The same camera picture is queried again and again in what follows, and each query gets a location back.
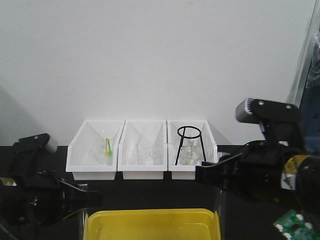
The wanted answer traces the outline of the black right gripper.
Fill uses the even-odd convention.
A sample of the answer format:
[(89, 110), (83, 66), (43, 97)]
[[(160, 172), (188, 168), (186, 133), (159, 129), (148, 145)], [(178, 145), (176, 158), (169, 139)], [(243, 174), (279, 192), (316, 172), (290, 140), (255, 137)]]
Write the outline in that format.
[(246, 200), (291, 203), (293, 190), (283, 188), (284, 165), (291, 149), (278, 144), (269, 150), (266, 141), (251, 141), (232, 153), (222, 155), (217, 163), (202, 162), (195, 167), (195, 181), (213, 185)]

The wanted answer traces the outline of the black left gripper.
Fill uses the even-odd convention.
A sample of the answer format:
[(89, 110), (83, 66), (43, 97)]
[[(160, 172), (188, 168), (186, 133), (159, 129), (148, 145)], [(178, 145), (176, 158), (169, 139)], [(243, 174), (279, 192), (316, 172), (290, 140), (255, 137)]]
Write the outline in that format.
[(45, 169), (50, 154), (14, 154), (0, 159), (0, 218), (8, 225), (52, 225), (75, 213), (100, 208), (103, 195), (67, 183)]

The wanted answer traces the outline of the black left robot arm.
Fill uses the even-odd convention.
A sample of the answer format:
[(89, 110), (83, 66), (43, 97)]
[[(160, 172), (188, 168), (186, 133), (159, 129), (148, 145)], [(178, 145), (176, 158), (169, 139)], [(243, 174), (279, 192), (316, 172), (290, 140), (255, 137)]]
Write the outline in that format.
[(39, 159), (35, 150), (16, 152), (0, 175), (0, 227), (13, 239), (22, 226), (30, 226), (36, 238), (41, 227), (103, 203), (100, 192), (68, 183), (55, 171), (38, 170)]

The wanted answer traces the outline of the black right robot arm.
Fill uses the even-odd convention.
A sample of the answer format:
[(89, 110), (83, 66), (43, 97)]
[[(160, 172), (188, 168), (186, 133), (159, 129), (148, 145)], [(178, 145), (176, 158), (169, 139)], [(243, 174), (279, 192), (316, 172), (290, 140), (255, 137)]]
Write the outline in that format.
[(298, 148), (255, 140), (220, 158), (202, 162), (195, 179), (248, 201), (269, 202), (320, 214), (320, 158)]

